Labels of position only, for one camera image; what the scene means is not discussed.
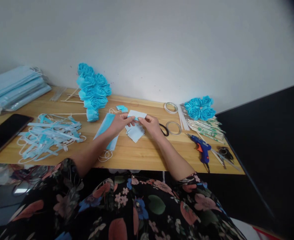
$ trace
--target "woman's right hand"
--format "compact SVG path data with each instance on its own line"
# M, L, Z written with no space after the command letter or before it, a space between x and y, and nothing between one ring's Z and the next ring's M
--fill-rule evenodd
M159 126L158 118L147 115L145 119L140 117L138 120L146 127L153 138L163 136Z

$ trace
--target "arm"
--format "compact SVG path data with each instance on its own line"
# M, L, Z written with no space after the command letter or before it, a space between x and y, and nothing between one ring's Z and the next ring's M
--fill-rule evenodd
M147 128L148 132L158 144L166 161L168 170L175 180L182 180L195 172L192 166L180 156L172 144L162 134L159 121L156 117L147 115L146 119L139 118L139 121Z
M77 171L83 178L97 161L99 155L106 149L108 144L130 123L135 125L135 117L127 118L128 113L116 114L110 127L81 151L73 154L70 158L74 161Z

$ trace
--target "tape roll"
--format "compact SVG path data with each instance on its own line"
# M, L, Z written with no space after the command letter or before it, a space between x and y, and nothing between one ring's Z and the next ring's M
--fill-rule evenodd
M170 110L167 108L167 104L173 106L175 111L174 111L174 112L173 112L173 111L170 111ZM165 103L165 104L164 104L164 109L167 111L167 113L170 113L170 114L175 114L175 113L178 112L178 107L177 107L177 105L175 105L175 104L172 103L172 102L167 102L167 103Z
M172 133L172 132L169 130L169 128L168 128L169 123L175 123L175 124L177 124L177 126L179 127L179 132L178 132L178 133ZM181 127L180 127L180 125L179 125L178 123L176 123L176 122L167 122L166 127L167 127L167 129L168 129L168 132L170 132L172 135L179 135L179 134L181 134Z

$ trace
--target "wrist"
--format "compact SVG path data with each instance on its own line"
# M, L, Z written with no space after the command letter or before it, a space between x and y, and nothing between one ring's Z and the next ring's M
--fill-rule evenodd
M111 139L114 139L116 136L119 135L119 132L115 131L114 129L110 127L104 133L107 138L111 138Z
M161 131L155 132L155 133L151 134L151 136L156 141L159 141L163 138L166 138Z

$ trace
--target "white wall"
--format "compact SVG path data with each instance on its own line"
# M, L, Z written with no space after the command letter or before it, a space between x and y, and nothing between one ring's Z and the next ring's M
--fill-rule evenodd
M76 87L80 62L114 94L220 112L294 85L294 9L284 0L0 0L0 73L37 65Z

